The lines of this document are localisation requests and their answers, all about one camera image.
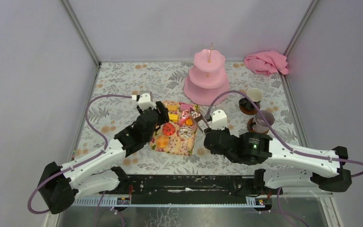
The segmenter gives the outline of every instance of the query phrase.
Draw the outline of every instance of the wire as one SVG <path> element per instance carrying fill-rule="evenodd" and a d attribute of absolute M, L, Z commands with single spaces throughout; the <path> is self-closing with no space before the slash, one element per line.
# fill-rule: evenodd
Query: wire
<path fill-rule="evenodd" d="M 267 196 L 267 200 L 269 200 L 269 198 L 272 196 L 272 191 L 269 190 L 268 196 Z"/>
<path fill-rule="evenodd" d="M 296 225 L 290 219 L 287 218 L 286 213 L 282 210 L 282 207 L 280 206 L 280 200 L 279 200 L 280 191 L 282 191 L 282 187 L 280 187 L 277 190 L 277 195 L 276 195 L 276 201 L 277 201 L 277 206 L 279 207 L 279 211 L 283 215 L 283 217 L 286 219 L 286 221 L 288 223 L 290 223 L 290 225 L 295 227 Z"/>
<path fill-rule="evenodd" d="M 125 226 L 124 217 L 123 217 L 123 215 L 121 214 L 120 211 L 117 211 L 117 213 L 120 215 L 120 218 L 121 218 L 121 227 L 124 227 Z"/>
<path fill-rule="evenodd" d="M 98 135 L 100 135 L 103 139 L 104 139 L 104 141 L 105 141 L 105 145 L 104 145 L 104 149 L 103 150 L 101 150 L 98 154 L 96 154 L 96 155 L 94 155 L 94 156 L 92 156 L 91 158 L 89 158 L 89 159 L 86 159 L 86 160 L 84 160 L 84 161 L 82 161 L 82 162 L 80 162 L 80 163 L 77 163 L 76 165 L 74 165 L 73 166 L 73 168 L 77 168 L 77 167 L 79 167 L 79 166 L 81 166 L 81 165 L 83 165 L 83 164 L 85 164 L 85 163 L 87 163 L 87 162 L 90 162 L 91 160 L 94 160 L 95 158 L 97 158 L 97 157 L 99 157 L 102 153 L 104 153 L 104 151 L 105 151 L 105 149 L 106 149 L 106 147 L 108 146 L 108 139 L 100 132 L 100 131 L 98 131 L 92 124 L 91 124 L 91 122 L 90 122 L 90 120 L 88 119 L 88 109 L 89 109 L 89 107 L 90 107 L 90 105 L 93 103 L 93 102 L 95 102 L 96 100 L 98 100 L 98 99 L 100 99 L 100 98 L 105 98 L 105 97 L 121 97 L 121 98 L 131 98 L 131 96 L 124 96 L 124 95 L 103 95 L 103 96 L 98 96 L 98 97 L 96 97 L 96 98 L 94 98 L 94 99 L 92 99 L 88 104 L 87 104 L 87 107 L 86 107 L 86 110 L 85 110 L 85 114 L 84 114 L 84 118 L 86 119 L 86 122 L 87 122 L 87 124 L 88 124 L 88 126 L 90 126 L 90 128 L 93 130 L 93 131 L 95 131 Z M 43 211 L 36 211 L 36 210 L 34 210 L 32 207 L 31 207 L 31 202 L 33 201 L 33 198 L 34 198 L 34 196 L 35 196 L 35 194 L 37 194 L 37 192 L 42 188 L 42 187 L 44 187 L 50 180 L 52 180 L 53 178 L 55 178 L 55 177 L 57 177 L 57 176 L 59 176 L 59 175 L 61 175 L 61 174 L 64 174 L 64 173 L 66 173 L 66 172 L 68 172 L 68 171 L 70 171 L 70 170 L 72 170 L 72 168 L 71 167 L 69 167 L 69 168 L 67 168 L 67 169 L 64 169 L 64 170 L 62 170 L 62 171 L 60 171 L 60 172 L 58 172 L 58 173 L 56 173 L 56 174 L 54 174 L 54 175 L 52 175 L 52 176 L 50 176 L 50 177 L 48 177 L 46 180 L 44 180 L 41 184 L 39 184 L 38 186 L 37 186 L 37 188 L 31 193 L 31 195 L 30 195 L 30 198 L 28 198 L 28 202 L 27 202 L 27 208 L 28 208 L 28 211 L 30 211 L 31 213 L 33 213 L 33 214 L 44 214 L 44 213 L 47 213 L 47 212 L 49 212 L 49 209 L 47 209 L 47 210 L 43 210 Z"/>
<path fill-rule="evenodd" d="M 130 202 L 130 197 L 131 197 L 131 193 L 133 192 L 133 185 L 129 185 L 129 202 Z"/>
<path fill-rule="evenodd" d="M 247 213 L 250 213 L 250 214 L 269 214 L 269 213 L 277 213 L 277 214 L 281 214 L 280 211 L 278 210 L 268 210 L 268 212 L 258 212 L 258 211 L 248 211 Z M 292 218 L 295 218 L 297 220 L 299 220 L 300 222 L 302 222 L 306 227 L 310 227 L 304 219 L 302 219 L 301 217 L 295 215 L 295 214 L 292 214 L 292 213 L 289 213 L 289 212 L 285 212 L 286 215 L 288 216 L 291 216 Z"/>
<path fill-rule="evenodd" d="M 94 214 L 94 227 L 96 227 L 96 217 L 98 216 L 98 208 L 99 208 L 99 204 L 101 204 L 102 199 L 104 198 L 104 195 L 105 195 L 105 191 L 102 193 L 101 198 L 99 199 L 98 204 L 97 204 L 97 206 L 96 206 L 96 208 L 95 208 L 95 214 Z"/>
<path fill-rule="evenodd" d="M 301 156 L 305 156 L 305 157 L 312 157 L 312 158 L 318 158 L 318 159 L 323 159 L 323 160 L 328 160 L 329 161 L 329 157 L 324 157 L 324 156 L 319 156 L 319 155 L 312 155 L 312 154 L 307 154 L 307 153 L 303 153 L 297 150 L 294 150 L 292 147 L 290 147 L 286 142 L 283 141 L 283 139 L 276 133 L 276 131 L 270 126 L 269 122 L 266 120 L 266 117 L 264 116 L 264 114 L 262 113 L 262 111 L 258 108 L 257 105 L 255 105 L 255 103 L 243 92 L 240 91 L 236 91 L 236 90 L 230 90 L 230 91 L 225 91 L 223 93 L 221 93 L 220 95 L 218 95 L 218 97 L 216 97 L 211 105 L 209 105 L 208 111 L 207 111 L 207 115 L 206 117 L 208 118 L 210 113 L 211 113 L 211 109 L 212 106 L 215 104 L 215 102 L 222 96 L 229 94 L 229 93 L 238 93 L 242 96 L 244 96 L 253 106 L 254 108 L 258 111 L 258 113 L 261 115 L 263 121 L 265 122 L 265 124 L 267 125 L 267 127 L 269 128 L 269 130 L 271 130 L 271 132 L 274 134 L 274 136 L 276 137 L 276 139 L 278 141 L 280 141 L 281 144 L 283 144 L 283 146 L 285 148 L 287 148 L 289 151 L 301 155 Z M 363 166 L 363 162 L 360 161 L 355 161 L 355 160 L 349 160 L 349 159 L 343 159 L 343 158 L 332 158 L 332 161 L 337 161 L 337 162 L 343 162 L 343 163 L 352 163 L 352 164 L 357 164 L 357 165 L 361 165 Z M 363 171 L 356 173 L 356 174 L 352 174 L 351 177 L 357 177 L 357 176 L 361 176 L 363 175 Z"/>

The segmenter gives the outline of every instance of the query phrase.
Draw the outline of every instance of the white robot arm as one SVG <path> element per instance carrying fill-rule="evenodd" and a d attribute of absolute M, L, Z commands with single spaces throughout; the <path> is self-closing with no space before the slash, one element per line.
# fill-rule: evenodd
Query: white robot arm
<path fill-rule="evenodd" d="M 121 169 L 121 172 L 111 169 L 95 175 L 93 173 L 143 148 L 151 141 L 154 131 L 169 122 L 167 108 L 162 102 L 153 103 L 151 92 L 143 91 L 139 96 L 132 96 L 132 99 L 138 101 L 140 116 L 132 125 L 116 134 L 106 148 L 102 146 L 61 166 L 52 162 L 45 167 L 39 184 L 58 172 L 71 169 L 53 178 L 39 190 L 52 214 L 64 211 L 79 197 L 117 188 L 121 182 L 119 177 L 125 175 Z"/>
<path fill-rule="evenodd" d="M 102 152 L 104 147 L 101 147 L 82 158 L 61 166 L 57 166 L 56 163 L 52 162 L 45 167 L 40 183 L 55 173 L 71 169 L 53 178 L 39 190 L 52 214 L 64 211 L 75 199 L 86 195 L 112 190 L 125 192 L 128 189 L 127 187 L 131 182 L 130 176 L 127 176 L 119 167 L 95 175 L 93 173 L 97 172 L 102 166 L 122 160 L 143 148 L 146 143 L 150 142 L 153 132 L 158 129 L 158 126 L 169 122 L 168 110 L 161 102 L 154 104 L 150 92 L 142 92 L 139 96 L 133 96 L 132 98 L 138 101 L 137 109 L 140 116 L 132 125 L 116 134 L 109 141 L 104 152 Z M 247 181 L 250 183 L 246 183 L 245 191 L 249 194 L 262 194 L 283 186 L 310 184 L 316 184 L 326 191 L 344 192 L 351 185 L 350 171 L 343 169 L 343 164 L 340 162 L 300 156 L 287 150 L 278 140 L 255 132 L 247 132 L 239 137 L 230 135 L 227 128 L 227 117 L 222 110 L 214 111 L 212 126 L 205 129 L 204 146 L 211 151 L 211 154 L 225 155 L 234 163 L 246 165 L 277 163 L 296 167 L 286 170 L 256 170 L 254 178 Z M 304 153 L 328 157 L 329 160 L 334 157 L 348 158 L 347 150 L 343 147 L 337 147 L 333 150 L 317 150 L 295 145 L 290 146 Z M 144 179 L 150 180 L 153 177 L 134 175 L 132 178 L 141 179 L 138 181 L 143 183 Z M 158 181 L 159 183 L 154 184 L 158 189 L 169 188 L 169 185 L 163 184 L 174 183 L 177 185 L 176 188 L 180 188 L 192 179 L 183 176 L 174 178 L 174 176 L 166 175 L 159 178 L 161 178 Z M 245 178 L 236 176 L 236 180 L 243 181 Z M 204 191 L 199 189 L 198 182 L 190 183 L 198 188 L 198 193 Z M 237 185 L 241 185 L 241 183 L 237 182 L 234 182 L 234 184 L 235 188 L 233 188 L 233 184 L 226 183 L 221 193 L 228 190 L 236 191 Z M 149 195 L 151 195 L 151 193 L 154 194 L 153 191 L 157 191 L 149 191 L 147 186 L 143 185 L 143 187 L 144 190 L 135 193 L 149 192 Z"/>
<path fill-rule="evenodd" d="M 230 135 L 227 116 L 222 110 L 213 112 L 212 126 L 206 130 L 204 141 L 204 146 L 211 154 L 225 155 L 232 162 L 246 165 L 284 164 L 294 167 L 284 170 L 257 170 L 254 174 L 254 182 L 257 185 L 253 185 L 254 188 L 318 185 L 326 191 L 345 192 L 351 185 L 351 173 L 343 168 L 344 163 L 332 161 L 332 158 L 348 159 L 346 148 L 318 150 L 288 145 L 294 150 L 323 156 L 327 160 L 293 153 L 280 141 L 267 135 L 255 132 L 247 132 L 239 137 Z"/>

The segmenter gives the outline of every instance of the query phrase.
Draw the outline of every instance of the white bracket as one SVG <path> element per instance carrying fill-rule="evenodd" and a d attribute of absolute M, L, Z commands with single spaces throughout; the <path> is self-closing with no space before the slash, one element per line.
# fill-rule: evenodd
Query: white bracket
<path fill-rule="evenodd" d="M 307 171 L 317 173 L 327 178 L 339 175 L 337 169 L 340 168 L 340 163 L 329 161 L 331 157 L 339 158 L 339 156 L 335 154 L 334 150 L 311 149 L 292 144 L 289 144 L 289 146 L 292 147 L 293 150 L 297 150 L 302 153 L 327 157 L 328 160 L 306 157 L 292 153 L 277 139 L 273 139 L 269 141 L 269 152 L 272 153 L 272 156 L 265 160 L 264 163 L 294 166 L 300 169 L 306 169 Z"/>
<path fill-rule="evenodd" d="M 264 182 L 266 187 L 273 189 L 284 186 L 314 186 L 316 184 L 310 180 L 311 177 L 312 172 L 304 169 L 267 169 L 264 173 Z"/>
<path fill-rule="evenodd" d="M 141 110 L 146 110 L 148 108 L 156 109 L 156 105 L 152 102 L 152 93 L 150 91 L 141 91 L 140 99 L 138 100 L 138 106 Z"/>
<path fill-rule="evenodd" d="M 100 147 L 94 152 L 89 153 L 81 158 L 62 164 L 61 170 L 67 169 L 69 167 L 72 168 L 72 170 L 63 174 L 66 178 L 71 179 L 69 182 L 71 188 L 77 188 L 80 182 L 87 179 L 91 174 L 95 173 L 103 166 L 106 166 L 114 161 L 124 159 L 126 157 L 126 151 L 124 151 L 122 147 L 123 145 L 120 143 L 120 141 L 111 139 L 105 152 L 102 153 L 99 157 L 79 167 L 73 168 L 74 165 L 97 155 L 103 149 L 103 147 Z"/>
<path fill-rule="evenodd" d="M 74 196 L 75 199 L 95 194 L 102 191 L 114 190 L 119 184 L 118 176 L 112 170 L 106 170 L 103 173 L 92 175 L 89 178 L 81 181 L 77 186 L 78 193 Z"/>
<path fill-rule="evenodd" d="M 212 113 L 212 130 L 223 130 L 227 128 L 227 116 L 223 110 L 215 110 Z"/>

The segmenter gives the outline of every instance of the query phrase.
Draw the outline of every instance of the toy food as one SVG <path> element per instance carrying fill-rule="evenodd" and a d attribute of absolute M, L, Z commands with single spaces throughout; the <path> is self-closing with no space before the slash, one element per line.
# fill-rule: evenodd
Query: toy food
<path fill-rule="evenodd" d="M 181 118 L 180 118 L 180 121 L 179 121 L 179 125 L 183 125 L 189 117 L 190 117 L 190 111 L 184 110 L 181 113 Z"/>
<path fill-rule="evenodd" d="M 158 138 L 156 138 L 155 144 L 159 148 L 166 148 L 169 144 L 169 137 L 167 137 L 165 135 L 160 135 L 160 136 L 158 136 Z"/>
<path fill-rule="evenodd" d="M 177 110 L 176 105 L 168 105 L 166 108 L 168 108 L 169 111 L 176 111 Z"/>
<path fill-rule="evenodd" d="M 177 114 L 168 113 L 168 115 L 169 115 L 169 120 L 173 122 L 177 122 L 177 120 L 179 119 L 179 116 Z"/>
<path fill-rule="evenodd" d="M 166 136 L 171 136 L 176 132 L 176 127 L 171 123 L 166 123 L 162 126 L 162 133 Z"/>
<path fill-rule="evenodd" d="M 193 136 L 193 130 L 189 127 L 181 127 L 179 130 L 179 137 L 186 140 Z"/>
<path fill-rule="evenodd" d="M 193 125 L 193 121 L 189 118 L 186 120 L 186 125 Z"/>
<path fill-rule="evenodd" d="M 187 103 L 180 103 L 180 111 L 189 110 L 190 108 L 194 108 L 193 105 Z"/>

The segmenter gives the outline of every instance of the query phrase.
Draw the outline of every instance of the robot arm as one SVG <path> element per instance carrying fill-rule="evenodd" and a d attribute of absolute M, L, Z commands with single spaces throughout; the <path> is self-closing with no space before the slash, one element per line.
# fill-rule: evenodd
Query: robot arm
<path fill-rule="evenodd" d="M 71 168 L 70 171 L 50 180 L 39 190 L 52 214 L 64 211 L 79 197 L 114 190 L 118 187 L 121 181 L 119 178 L 124 176 L 122 170 L 119 172 L 119 169 L 111 169 L 92 174 L 103 166 L 122 160 L 142 149 L 151 141 L 153 133 L 159 129 L 160 125 L 169 122 L 167 108 L 162 102 L 153 103 L 151 97 L 152 94 L 149 91 L 141 92 L 139 96 L 132 96 L 133 100 L 138 101 L 137 109 L 140 116 L 132 125 L 116 134 L 105 150 L 102 146 L 92 153 L 61 166 L 52 162 L 45 167 L 39 184 L 53 174 Z"/>
<path fill-rule="evenodd" d="M 343 168 L 344 163 L 328 161 L 332 158 L 348 159 L 347 149 L 344 147 L 318 150 L 289 144 L 294 150 L 328 158 L 322 160 L 293 153 L 268 135 L 246 132 L 236 137 L 230 135 L 227 116 L 222 110 L 214 111 L 212 126 L 206 129 L 205 134 L 204 146 L 211 154 L 224 155 L 231 162 L 246 165 L 274 163 L 296 167 L 285 170 L 257 170 L 252 185 L 254 189 L 316 184 L 326 191 L 345 192 L 351 185 L 351 174 Z"/>

